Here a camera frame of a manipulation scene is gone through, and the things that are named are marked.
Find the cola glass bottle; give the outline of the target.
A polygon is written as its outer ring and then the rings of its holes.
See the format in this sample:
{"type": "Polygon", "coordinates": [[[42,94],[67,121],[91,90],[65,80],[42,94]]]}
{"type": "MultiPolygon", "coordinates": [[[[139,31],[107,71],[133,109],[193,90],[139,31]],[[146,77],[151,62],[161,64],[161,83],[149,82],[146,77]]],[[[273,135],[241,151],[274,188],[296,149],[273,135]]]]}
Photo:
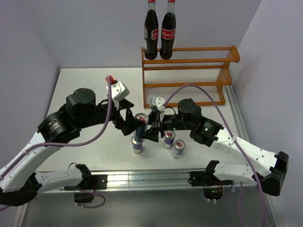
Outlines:
{"type": "Polygon", "coordinates": [[[169,0],[161,28],[160,57],[168,60],[173,54],[173,44],[176,34],[175,1],[169,0]]]}
{"type": "Polygon", "coordinates": [[[144,56],[146,59],[154,60],[157,57],[157,44],[159,36],[159,24],[156,15],[155,1],[148,1],[148,10],[144,22],[144,39],[145,49],[144,56]]]}

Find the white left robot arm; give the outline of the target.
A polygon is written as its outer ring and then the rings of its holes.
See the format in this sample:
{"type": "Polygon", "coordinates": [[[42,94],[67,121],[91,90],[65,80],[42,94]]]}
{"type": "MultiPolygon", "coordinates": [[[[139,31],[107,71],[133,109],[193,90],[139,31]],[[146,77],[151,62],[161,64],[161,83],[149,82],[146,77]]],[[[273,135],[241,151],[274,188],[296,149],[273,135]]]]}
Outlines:
{"type": "Polygon", "coordinates": [[[41,173],[36,170],[61,147],[71,146],[84,128],[113,122],[124,135],[131,134],[143,123],[131,111],[134,106],[126,100],[129,90],[113,85],[108,99],[96,104],[95,92],[80,88],[66,97],[66,103],[38,126],[29,143],[0,170],[0,203],[21,206],[39,193],[67,187],[87,189],[93,176],[85,164],[64,171],[41,173]]]}

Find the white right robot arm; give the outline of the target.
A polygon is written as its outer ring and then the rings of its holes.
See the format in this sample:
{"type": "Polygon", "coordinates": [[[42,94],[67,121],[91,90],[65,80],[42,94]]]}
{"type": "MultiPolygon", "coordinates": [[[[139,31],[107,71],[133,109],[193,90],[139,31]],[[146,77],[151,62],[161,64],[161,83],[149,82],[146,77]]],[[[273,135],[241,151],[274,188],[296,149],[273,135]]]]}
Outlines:
{"type": "Polygon", "coordinates": [[[227,128],[202,116],[201,107],[191,99],[178,103],[178,112],[166,115],[161,97],[150,99],[148,124],[150,128],[140,136],[158,142],[166,131],[189,131],[195,142],[222,151],[239,161],[240,165],[218,160],[209,162],[205,170],[190,173],[192,186],[230,185],[232,182],[253,184],[260,181],[264,193],[279,196],[288,170],[289,156],[285,152],[270,152],[242,138],[231,136],[227,128]]]}

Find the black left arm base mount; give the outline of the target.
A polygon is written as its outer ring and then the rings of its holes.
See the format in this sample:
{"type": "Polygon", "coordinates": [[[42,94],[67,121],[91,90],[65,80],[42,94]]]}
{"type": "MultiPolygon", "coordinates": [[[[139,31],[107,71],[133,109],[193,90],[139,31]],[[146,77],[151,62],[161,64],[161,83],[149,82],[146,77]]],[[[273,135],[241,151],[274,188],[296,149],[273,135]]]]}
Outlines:
{"type": "Polygon", "coordinates": [[[74,191],[74,202],[78,205],[89,204],[93,202],[97,190],[104,190],[107,188],[107,175],[98,174],[93,175],[87,185],[82,186],[66,186],[64,187],[65,191],[74,191]]]}

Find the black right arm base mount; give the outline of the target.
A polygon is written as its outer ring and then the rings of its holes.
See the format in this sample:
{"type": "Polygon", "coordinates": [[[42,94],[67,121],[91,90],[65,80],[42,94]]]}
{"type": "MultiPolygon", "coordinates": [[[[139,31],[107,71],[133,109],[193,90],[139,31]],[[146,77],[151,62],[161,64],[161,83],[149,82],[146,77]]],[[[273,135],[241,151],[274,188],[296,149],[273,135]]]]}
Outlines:
{"type": "Polygon", "coordinates": [[[223,185],[212,174],[205,171],[192,171],[187,181],[191,186],[212,186],[203,189],[203,194],[208,199],[219,199],[223,196],[223,185]]]}

